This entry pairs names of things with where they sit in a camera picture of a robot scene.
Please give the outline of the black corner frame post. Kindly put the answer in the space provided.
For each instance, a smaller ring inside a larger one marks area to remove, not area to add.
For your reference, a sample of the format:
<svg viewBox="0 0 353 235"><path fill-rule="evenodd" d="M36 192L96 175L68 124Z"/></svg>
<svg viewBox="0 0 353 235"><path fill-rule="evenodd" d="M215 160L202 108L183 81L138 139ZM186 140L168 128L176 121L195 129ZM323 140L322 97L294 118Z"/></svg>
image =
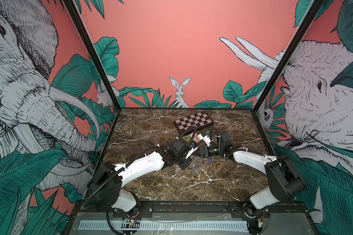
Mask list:
<svg viewBox="0 0 353 235"><path fill-rule="evenodd" d="M79 33L80 38L82 39L82 41L84 43L85 48L87 49L87 52L88 52L90 58L92 59L92 62L93 62L94 66L99 74L100 79L102 80L102 82L103 82L103 84L104 84L104 86L110 96L110 99L111 99L115 109L118 112L120 112L121 111L120 104L119 104L119 102L118 102L118 100L112 90L112 86L109 83L107 74L106 74L104 67L101 63L101 60L97 54L97 51L94 47L94 44L91 41L91 38L88 34L88 31L83 23L83 20L80 16L80 13L78 12L78 9L76 8L75 1L63 0L63 3L65 5L72 21L73 21L75 28L77 29L77 31Z"/></svg>
<svg viewBox="0 0 353 235"><path fill-rule="evenodd" d="M280 62L276 66L274 72L272 73L271 78L266 84L265 89L261 93L261 96L255 106L252 109L253 113L257 113L265 101L266 97L270 93L271 89L274 87L275 83L277 82L278 78L281 76L281 72L284 70L286 67L287 63L289 62L291 56L294 54L296 51L299 43L307 33L310 25L314 21L316 15L318 14L319 10L324 4L324 0L315 0L312 1L307 9L307 12L304 14L302 21L300 25L298 26L298 29L296 30L292 40L290 41L288 47L286 48L284 55L282 56Z"/></svg>

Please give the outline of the black corner frame post left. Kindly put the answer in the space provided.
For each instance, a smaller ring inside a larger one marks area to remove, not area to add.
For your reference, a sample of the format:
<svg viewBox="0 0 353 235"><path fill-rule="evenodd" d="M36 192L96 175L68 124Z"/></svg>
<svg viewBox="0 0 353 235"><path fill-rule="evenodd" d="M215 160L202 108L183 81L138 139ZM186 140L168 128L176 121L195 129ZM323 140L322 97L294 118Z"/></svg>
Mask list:
<svg viewBox="0 0 353 235"><path fill-rule="evenodd" d="M121 111L120 104L119 104L119 102L118 102L118 100L112 90L112 86L109 83L107 74L106 74L104 67L101 63L101 60L97 54L97 51L94 47L94 44L91 41L91 38L88 34L88 31L83 23L83 20L80 16L80 13L78 12L78 9L76 8L75 1L63 0L63 3L65 5L72 21L73 21L75 28L77 29L77 31L79 33L80 38L82 39L82 41L84 43L85 48L87 49L87 52L88 52L90 58L92 59L92 62L93 62L94 66L99 74L100 79L102 80L102 82L103 82L103 84L104 84L104 86L110 96L110 99L111 99L115 109L118 112L120 112Z"/></svg>

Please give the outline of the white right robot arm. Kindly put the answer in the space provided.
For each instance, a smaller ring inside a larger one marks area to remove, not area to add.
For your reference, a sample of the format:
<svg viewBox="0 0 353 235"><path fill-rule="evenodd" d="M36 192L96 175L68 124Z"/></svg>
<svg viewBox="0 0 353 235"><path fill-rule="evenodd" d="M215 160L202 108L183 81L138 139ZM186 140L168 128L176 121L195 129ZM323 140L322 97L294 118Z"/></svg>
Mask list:
<svg viewBox="0 0 353 235"><path fill-rule="evenodd" d="M194 141L205 142L199 148L201 156L210 158L220 156L233 162L252 167L267 177L268 186L252 194L244 203L243 210L248 216L279 202L292 201L299 193L304 191L307 184L297 167L288 156L271 156L249 151L243 146L234 145L226 131L198 135Z"/></svg>

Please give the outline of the white perforated strip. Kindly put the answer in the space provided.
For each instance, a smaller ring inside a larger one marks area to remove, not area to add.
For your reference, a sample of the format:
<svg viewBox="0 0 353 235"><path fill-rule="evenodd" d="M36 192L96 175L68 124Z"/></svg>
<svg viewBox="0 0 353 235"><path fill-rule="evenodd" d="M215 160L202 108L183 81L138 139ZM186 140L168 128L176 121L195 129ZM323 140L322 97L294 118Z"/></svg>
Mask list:
<svg viewBox="0 0 353 235"><path fill-rule="evenodd" d="M139 221L125 223L113 220L111 226L121 231L230 231L248 232L245 221Z"/></svg>

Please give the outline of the folding chess board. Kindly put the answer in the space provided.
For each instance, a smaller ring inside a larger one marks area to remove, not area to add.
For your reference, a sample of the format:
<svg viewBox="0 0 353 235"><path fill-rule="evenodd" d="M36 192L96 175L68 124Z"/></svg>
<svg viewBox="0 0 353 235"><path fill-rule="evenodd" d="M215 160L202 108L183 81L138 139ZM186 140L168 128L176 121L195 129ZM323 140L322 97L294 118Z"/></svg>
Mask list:
<svg viewBox="0 0 353 235"><path fill-rule="evenodd" d="M196 127L197 130L200 130L213 125L214 121L205 111L199 111L174 121L174 126L180 134L184 133L191 127Z"/></svg>

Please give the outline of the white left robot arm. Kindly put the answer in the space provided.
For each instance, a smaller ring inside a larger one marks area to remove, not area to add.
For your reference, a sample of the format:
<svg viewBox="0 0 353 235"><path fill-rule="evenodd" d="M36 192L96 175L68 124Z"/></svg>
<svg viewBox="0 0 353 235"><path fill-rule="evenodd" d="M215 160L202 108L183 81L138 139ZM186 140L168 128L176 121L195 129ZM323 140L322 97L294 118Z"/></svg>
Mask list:
<svg viewBox="0 0 353 235"><path fill-rule="evenodd" d="M88 195L80 208L85 210L95 206L99 211L117 209L128 217L134 217L140 213L141 203L134 193L124 190L124 186L141 176L175 164L186 169L195 151L196 148L189 142L179 138L163 146L149 147L126 164L106 162L88 182Z"/></svg>

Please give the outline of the yellow butterfly toy block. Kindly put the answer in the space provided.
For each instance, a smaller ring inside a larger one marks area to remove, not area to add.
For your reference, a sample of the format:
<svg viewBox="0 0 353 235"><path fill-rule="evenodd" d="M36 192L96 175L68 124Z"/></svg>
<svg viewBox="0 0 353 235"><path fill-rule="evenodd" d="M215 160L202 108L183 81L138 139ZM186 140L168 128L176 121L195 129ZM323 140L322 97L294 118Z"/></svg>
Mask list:
<svg viewBox="0 0 353 235"><path fill-rule="evenodd" d="M188 143L191 143L191 137L192 137L192 133L190 133L189 135L183 136L183 139L186 140Z"/></svg>

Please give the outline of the black corner frame post right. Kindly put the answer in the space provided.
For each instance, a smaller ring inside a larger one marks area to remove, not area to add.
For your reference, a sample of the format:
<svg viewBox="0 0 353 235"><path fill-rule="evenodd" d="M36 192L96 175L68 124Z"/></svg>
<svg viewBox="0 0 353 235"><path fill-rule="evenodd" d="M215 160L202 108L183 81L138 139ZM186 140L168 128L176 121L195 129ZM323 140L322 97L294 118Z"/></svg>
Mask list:
<svg viewBox="0 0 353 235"><path fill-rule="evenodd" d="M319 10L324 4L324 0L315 0L312 1L307 9L307 12L304 14L302 21L300 25L298 26L298 29L296 30L292 40L290 41L288 47L286 48L284 55L282 56L280 62L276 66L274 72L272 73L271 78L266 84L265 89L261 93L261 96L255 106L252 109L253 113L257 113L265 101L266 97L270 93L271 89L274 87L275 83L277 82L278 78L281 76L281 72L284 70L286 67L287 63L289 62L291 56L294 54L296 51L299 43L307 33L310 25L314 21L316 15L318 14Z"/></svg>

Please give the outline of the playing card box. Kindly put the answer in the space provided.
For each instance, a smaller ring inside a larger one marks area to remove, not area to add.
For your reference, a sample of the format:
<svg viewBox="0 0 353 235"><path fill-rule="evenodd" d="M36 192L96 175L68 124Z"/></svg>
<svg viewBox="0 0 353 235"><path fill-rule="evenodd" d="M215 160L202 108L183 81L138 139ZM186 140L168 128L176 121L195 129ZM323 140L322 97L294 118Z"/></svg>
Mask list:
<svg viewBox="0 0 353 235"><path fill-rule="evenodd" d="M200 143L203 140L203 136L202 136L202 134L195 135L192 140L193 140L193 142L198 144L198 143Z"/></svg>

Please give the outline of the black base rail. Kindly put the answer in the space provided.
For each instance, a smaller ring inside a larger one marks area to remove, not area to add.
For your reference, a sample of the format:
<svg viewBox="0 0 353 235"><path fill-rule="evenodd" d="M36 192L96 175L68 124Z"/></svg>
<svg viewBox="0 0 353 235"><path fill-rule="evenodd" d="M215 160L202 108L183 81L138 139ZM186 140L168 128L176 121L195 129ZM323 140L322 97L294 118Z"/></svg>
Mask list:
<svg viewBox="0 0 353 235"><path fill-rule="evenodd" d="M240 219L243 221L269 221L277 218L279 214L285 215L287 219L307 219L310 220L306 206L300 201L287 203L276 203L258 210L253 215L248 216L242 201L141 201L139 206L125 212L119 208L107 208L98 210L95 206L81 210L79 207L71 215L68 223L72 224L79 217L87 215L89 218L106 218L106 211L109 211L111 218L124 219L126 217L152 218L157 214L166 215L212 215L228 214L229 218Z"/></svg>

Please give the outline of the test tube with blue stopper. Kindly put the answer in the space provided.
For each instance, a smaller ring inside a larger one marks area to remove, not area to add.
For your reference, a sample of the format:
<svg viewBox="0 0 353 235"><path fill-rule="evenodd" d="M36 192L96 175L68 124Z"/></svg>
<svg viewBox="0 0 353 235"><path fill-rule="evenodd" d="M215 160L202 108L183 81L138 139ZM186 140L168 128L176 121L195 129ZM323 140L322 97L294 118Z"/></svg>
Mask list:
<svg viewBox="0 0 353 235"><path fill-rule="evenodd" d="M200 166L202 166L205 162L205 158L195 156L189 166L189 169L192 171L199 170Z"/></svg>

